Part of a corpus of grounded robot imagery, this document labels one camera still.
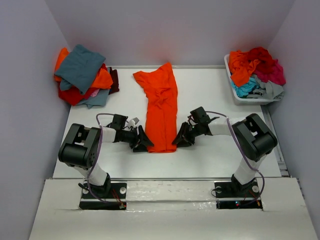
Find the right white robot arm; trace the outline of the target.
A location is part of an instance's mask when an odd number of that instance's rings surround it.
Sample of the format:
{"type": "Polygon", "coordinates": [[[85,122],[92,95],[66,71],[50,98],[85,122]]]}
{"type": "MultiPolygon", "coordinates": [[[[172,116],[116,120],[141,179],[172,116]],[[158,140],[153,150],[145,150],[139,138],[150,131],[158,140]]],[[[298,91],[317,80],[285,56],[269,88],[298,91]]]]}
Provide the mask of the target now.
{"type": "Polygon", "coordinates": [[[252,113],[237,120],[198,107],[190,112],[188,121],[182,123],[172,144],[178,148],[190,147],[195,144],[196,137],[201,135],[231,136],[242,156],[230,182],[219,188],[220,195],[226,193],[242,196],[254,186],[257,174],[262,179],[261,190],[264,190],[265,177],[259,167],[278,145],[278,140],[259,115],[252,113]]]}

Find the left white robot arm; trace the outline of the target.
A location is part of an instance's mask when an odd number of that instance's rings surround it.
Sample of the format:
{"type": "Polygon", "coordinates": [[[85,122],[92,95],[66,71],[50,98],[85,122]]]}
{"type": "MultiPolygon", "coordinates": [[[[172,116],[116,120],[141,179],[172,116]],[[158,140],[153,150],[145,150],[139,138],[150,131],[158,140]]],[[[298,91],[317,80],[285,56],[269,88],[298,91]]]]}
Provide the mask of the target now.
{"type": "Polygon", "coordinates": [[[58,152],[58,160],[76,169],[86,180],[84,188],[96,199],[105,199],[111,191],[111,177],[98,164],[103,143],[126,143],[134,153],[146,152],[154,144],[148,138],[139,119],[128,120],[127,116],[109,114],[111,123],[103,126],[96,115],[98,127],[85,127],[73,123],[58,152]]]}

